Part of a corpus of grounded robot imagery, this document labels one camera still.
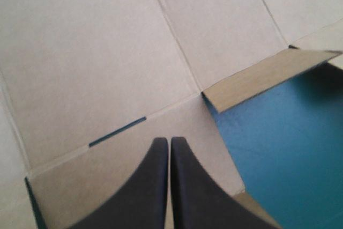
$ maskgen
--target folded flap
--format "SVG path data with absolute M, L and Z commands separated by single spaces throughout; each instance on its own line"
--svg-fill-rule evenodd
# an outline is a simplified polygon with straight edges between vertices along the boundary
M 218 112 L 268 90 L 333 57 L 339 51 L 285 49 L 204 91 Z

